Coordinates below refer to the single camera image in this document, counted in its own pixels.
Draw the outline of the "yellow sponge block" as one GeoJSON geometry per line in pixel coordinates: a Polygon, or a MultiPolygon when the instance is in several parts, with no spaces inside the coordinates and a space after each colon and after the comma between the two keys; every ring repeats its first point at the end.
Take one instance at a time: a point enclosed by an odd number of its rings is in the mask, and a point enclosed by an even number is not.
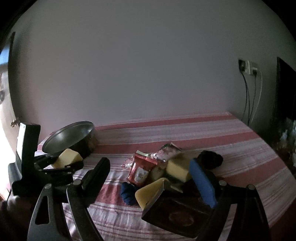
{"type": "Polygon", "coordinates": [[[60,154],[57,161],[52,165],[52,167],[54,169],[61,169],[61,168],[65,168],[70,164],[73,164],[74,162],[82,161],[82,160],[83,158],[78,152],[73,151],[71,149],[66,149],[64,152],[60,154]]]}

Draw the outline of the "yellow green scrub sponge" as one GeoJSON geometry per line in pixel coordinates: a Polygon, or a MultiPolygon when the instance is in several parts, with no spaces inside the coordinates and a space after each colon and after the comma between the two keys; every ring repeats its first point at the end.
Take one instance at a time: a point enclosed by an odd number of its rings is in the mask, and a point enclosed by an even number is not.
{"type": "Polygon", "coordinates": [[[191,179],[189,172],[190,159],[184,156],[168,160],[166,173],[175,179],[185,183],[191,179]]]}

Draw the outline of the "large yellow sponge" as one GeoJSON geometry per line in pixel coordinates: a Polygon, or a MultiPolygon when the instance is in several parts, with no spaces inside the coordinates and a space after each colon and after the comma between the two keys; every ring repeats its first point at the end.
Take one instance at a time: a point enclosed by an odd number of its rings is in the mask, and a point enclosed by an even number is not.
{"type": "Polygon", "coordinates": [[[142,210],[145,209],[147,203],[154,197],[159,191],[165,181],[169,181],[167,178],[159,178],[158,180],[148,184],[135,192],[135,198],[138,205],[142,210]]]}

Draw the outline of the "blue cloth ball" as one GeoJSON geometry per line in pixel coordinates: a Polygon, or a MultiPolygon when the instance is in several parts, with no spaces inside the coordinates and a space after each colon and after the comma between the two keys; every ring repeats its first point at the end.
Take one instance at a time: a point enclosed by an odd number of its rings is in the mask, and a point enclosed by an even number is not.
{"type": "Polygon", "coordinates": [[[121,184],[120,195],[126,205],[129,205],[129,206],[138,205],[138,202],[135,197],[135,193],[137,192],[138,189],[139,188],[137,185],[133,185],[128,182],[123,182],[121,184]]]}

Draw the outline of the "black cloth ball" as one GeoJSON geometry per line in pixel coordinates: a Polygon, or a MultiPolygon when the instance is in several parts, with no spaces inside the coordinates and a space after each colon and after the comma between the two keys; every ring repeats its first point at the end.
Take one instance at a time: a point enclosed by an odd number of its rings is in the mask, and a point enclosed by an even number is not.
{"type": "Polygon", "coordinates": [[[202,151],[195,160],[203,170],[212,171],[220,167],[224,159],[213,151],[202,151]]]}

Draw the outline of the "pink candy bag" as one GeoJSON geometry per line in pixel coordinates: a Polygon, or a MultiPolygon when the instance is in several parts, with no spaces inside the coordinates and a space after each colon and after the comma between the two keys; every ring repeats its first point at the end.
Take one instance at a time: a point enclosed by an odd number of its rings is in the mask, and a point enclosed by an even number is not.
{"type": "Polygon", "coordinates": [[[144,157],[145,159],[152,159],[157,161],[166,162],[180,154],[182,154],[182,149],[177,147],[174,143],[167,143],[163,145],[157,152],[154,153],[144,153],[139,150],[135,154],[127,158],[122,164],[121,167],[126,170],[131,170],[134,157],[136,154],[144,157]]]}

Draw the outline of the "red snack pouch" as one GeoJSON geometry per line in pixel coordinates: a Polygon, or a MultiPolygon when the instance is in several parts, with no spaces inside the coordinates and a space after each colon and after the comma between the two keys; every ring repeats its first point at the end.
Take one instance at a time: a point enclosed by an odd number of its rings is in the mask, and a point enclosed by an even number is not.
{"type": "Polygon", "coordinates": [[[150,171],[157,165],[157,160],[140,155],[134,155],[132,168],[128,175],[128,182],[138,187],[142,186],[148,177],[150,171]]]}

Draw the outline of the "wall power socket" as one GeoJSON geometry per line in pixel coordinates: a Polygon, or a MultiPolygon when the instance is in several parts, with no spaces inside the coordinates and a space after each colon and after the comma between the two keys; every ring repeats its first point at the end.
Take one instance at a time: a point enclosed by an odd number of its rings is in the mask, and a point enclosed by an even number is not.
{"type": "Polygon", "coordinates": [[[238,59],[239,71],[248,75],[256,76],[258,73],[258,64],[249,60],[238,59]]]}

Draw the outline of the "pink striped tablecloth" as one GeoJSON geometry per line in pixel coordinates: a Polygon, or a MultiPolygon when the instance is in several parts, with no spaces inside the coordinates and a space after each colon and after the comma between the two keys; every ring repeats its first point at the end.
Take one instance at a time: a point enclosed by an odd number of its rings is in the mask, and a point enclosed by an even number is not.
{"type": "Polygon", "coordinates": [[[273,226],[295,200],[295,178],[275,151],[239,119],[229,113],[192,118],[155,120],[97,127],[98,146],[74,174],[82,178],[102,157],[111,170],[90,216],[104,240],[183,240],[141,219],[138,206],[127,206],[120,186],[128,176],[121,164],[136,151],[153,153],[173,143],[189,158],[203,150],[223,157],[215,175],[230,185],[253,184],[262,200],[267,220],[273,226]]]}

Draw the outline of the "black square box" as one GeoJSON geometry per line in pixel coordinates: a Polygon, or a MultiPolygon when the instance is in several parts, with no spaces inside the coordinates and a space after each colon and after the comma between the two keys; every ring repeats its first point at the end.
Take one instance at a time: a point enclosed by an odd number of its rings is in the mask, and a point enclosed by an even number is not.
{"type": "Polygon", "coordinates": [[[164,180],[147,203],[142,220],[168,232],[196,238],[210,220],[213,210],[199,196],[191,197],[164,180]]]}

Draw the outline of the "round metal tin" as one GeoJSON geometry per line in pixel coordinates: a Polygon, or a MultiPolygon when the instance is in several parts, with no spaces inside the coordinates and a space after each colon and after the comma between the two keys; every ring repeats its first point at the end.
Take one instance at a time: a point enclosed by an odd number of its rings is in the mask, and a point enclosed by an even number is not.
{"type": "Polygon", "coordinates": [[[54,132],[42,146],[46,154],[62,153],[71,149],[85,159],[98,146],[95,126],[90,121],[78,121],[54,132]]]}

